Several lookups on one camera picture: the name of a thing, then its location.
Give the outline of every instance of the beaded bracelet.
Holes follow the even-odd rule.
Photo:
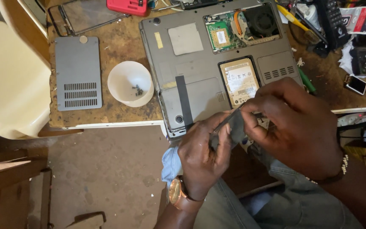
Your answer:
[[[347,173],[347,167],[348,167],[348,155],[344,154],[344,157],[342,159],[342,165],[341,165],[341,171],[332,177],[328,177],[324,180],[312,180],[308,177],[306,177],[306,179],[310,180],[310,182],[312,182],[313,184],[328,184],[328,183],[332,183],[338,180],[341,180],[341,178],[344,176],[344,174]]]

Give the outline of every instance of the man's right hand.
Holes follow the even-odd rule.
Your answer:
[[[259,126],[254,111],[262,112],[276,127]],[[245,133],[288,167],[314,180],[340,172],[343,155],[336,138],[336,116],[291,78],[261,87],[241,113]]]

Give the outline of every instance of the stained wooden table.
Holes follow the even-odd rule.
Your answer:
[[[49,7],[64,3],[65,0],[51,0]],[[175,13],[173,10],[164,10],[151,13],[149,18],[160,15]],[[50,121],[51,127],[90,127],[116,126],[117,123],[131,123],[131,125],[147,125],[148,123],[161,123],[162,114],[156,95],[150,102],[139,108],[128,107],[115,100],[108,91],[107,78],[111,69],[123,61],[136,61],[150,69],[142,44],[138,22],[143,18],[131,16],[124,18],[120,22],[113,22],[100,28],[84,33],[85,36],[96,36],[99,39],[101,83],[103,91],[103,106],[97,109],[58,111],[56,93],[56,73],[54,56],[54,39],[58,37],[54,27],[51,26],[51,19],[48,17],[48,38],[49,53],[52,75],[50,76]],[[360,96],[343,87],[346,72],[338,67],[337,61],[341,58],[341,51],[330,53],[326,59],[318,57],[314,53],[305,50],[305,46],[299,45],[287,33],[290,44],[297,49],[294,57],[300,57],[305,62],[302,66],[304,73],[312,80],[317,88],[318,96],[330,104],[332,110],[336,112],[348,112],[357,108],[366,109],[366,96]]]

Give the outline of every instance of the red device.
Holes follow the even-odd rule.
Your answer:
[[[148,0],[107,0],[107,8],[120,13],[144,17]]]

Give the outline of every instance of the gold watch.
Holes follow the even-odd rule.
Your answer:
[[[173,179],[169,189],[169,200],[177,209],[187,212],[196,212],[200,210],[204,200],[196,201],[190,199],[184,193],[183,176],[179,175]]]

